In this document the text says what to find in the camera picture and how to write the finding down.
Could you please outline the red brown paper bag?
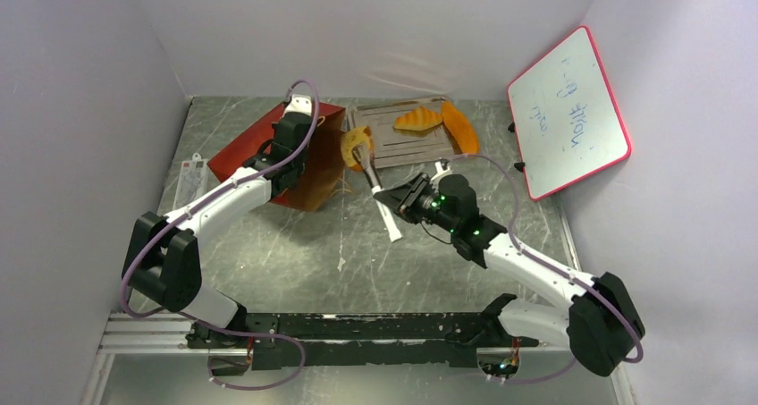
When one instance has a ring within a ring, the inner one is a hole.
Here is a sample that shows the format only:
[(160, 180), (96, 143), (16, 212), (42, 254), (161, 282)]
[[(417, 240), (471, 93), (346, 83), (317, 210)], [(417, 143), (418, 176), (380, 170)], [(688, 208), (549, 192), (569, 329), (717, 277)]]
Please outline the red brown paper bag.
[[(244, 161), (254, 156), (265, 141), (274, 136), (272, 124), (282, 116), (283, 105), (277, 105), (255, 121), (208, 162), (219, 181), (228, 179)], [(332, 194), (343, 176), (345, 164), (340, 140), (345, 108), (320, 104), (320, 124), (306, 149), (305, 171), (296, 185), (272, 199), (276, 205), (300, 211), (316, 211)]]

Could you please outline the orange fake bread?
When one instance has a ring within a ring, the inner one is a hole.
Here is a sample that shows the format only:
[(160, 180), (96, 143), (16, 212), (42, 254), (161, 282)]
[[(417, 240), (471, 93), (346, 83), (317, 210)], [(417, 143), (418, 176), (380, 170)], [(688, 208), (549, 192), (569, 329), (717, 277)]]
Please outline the orange fake bread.
[(479, 140), (469, 119), (450, 101), (441, 105), (443, 124), (454, 139), (461, 154), (475, 155), (479, 152)]

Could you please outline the speckled fake toast slice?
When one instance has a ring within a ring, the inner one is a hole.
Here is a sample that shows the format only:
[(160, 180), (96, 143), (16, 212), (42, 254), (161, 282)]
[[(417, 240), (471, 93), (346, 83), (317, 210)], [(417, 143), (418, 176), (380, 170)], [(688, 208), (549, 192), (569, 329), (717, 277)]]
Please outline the speckled fake toast slice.
[(340, 140), (341, 157), (346, 165), (352, 171), (361, 172), (362, 164), (353, 155), (353, 149), (365, 146), (366, 156), (373, 156), (375, 152), (375, 143), (372, 137), (372, 130), (369, 126), (359, 126), (342, 134)]

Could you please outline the metal baking tray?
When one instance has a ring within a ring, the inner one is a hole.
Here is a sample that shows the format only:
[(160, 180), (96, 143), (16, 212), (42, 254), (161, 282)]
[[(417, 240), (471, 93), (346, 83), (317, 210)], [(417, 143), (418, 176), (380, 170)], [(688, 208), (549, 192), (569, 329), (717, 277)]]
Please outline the metal baking tray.
[(454, 138), (443, 125), (412, 134), (393, 129), (394, 120), (418, 107), (440, 113), (444, 96), (393, 99), (347, 108), (347, 128), (371, 128), (375, 144), (375, 167), (378, 169), (433, 162), (459, 152)]

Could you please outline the yellow fake bread slice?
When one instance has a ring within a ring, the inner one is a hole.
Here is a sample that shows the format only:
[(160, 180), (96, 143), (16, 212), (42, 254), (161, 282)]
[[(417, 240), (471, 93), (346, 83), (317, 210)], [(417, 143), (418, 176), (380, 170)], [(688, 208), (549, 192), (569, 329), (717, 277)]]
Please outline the yellow fake bread slice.
[(426, 107), (417, 107), (401, 116), (398, 116), (392, 125), (396, 131), (425, 132), (442, 124), (443, 117), (440, 113)]

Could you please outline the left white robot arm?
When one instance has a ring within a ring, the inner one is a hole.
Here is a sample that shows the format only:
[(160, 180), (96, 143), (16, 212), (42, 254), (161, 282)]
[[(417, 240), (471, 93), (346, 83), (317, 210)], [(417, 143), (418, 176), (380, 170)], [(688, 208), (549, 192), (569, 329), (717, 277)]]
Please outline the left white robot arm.
[(286, 112), (274, 136), (232, 176), (202, 198), (167, 215), (147, 212), (135, 223), (122, 271), (122, 309), (133, 317), (127, 291), (138, 291), (159, 309), (212, 326), (224, 347), (244, 342), (247, 310), (203, 284), (200, 250), (229, 222), (294, 187), (306, 166), (306, 148), (317, 114)]

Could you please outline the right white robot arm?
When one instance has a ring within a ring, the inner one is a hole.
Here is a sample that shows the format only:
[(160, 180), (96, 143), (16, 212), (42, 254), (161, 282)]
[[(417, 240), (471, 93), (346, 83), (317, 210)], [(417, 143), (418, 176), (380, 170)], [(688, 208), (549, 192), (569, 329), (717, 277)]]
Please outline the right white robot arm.
[(615, 274), (600, 276), (565, 266), (529, 247), (510, 230), (481, 214), (476, 193), (460, 174), (438, 182), (420, 173), (400, 186), (372, 188), (385, 212), (408, 224), (447, 231), (456, 252), (483, 269), (504, 274), (545, 299), (513, 299), (482, 323), (494, 346), (522, 337), (565, 347), (586, 370), (611, 375), (639, 360), (644, 324), (626, 285)]

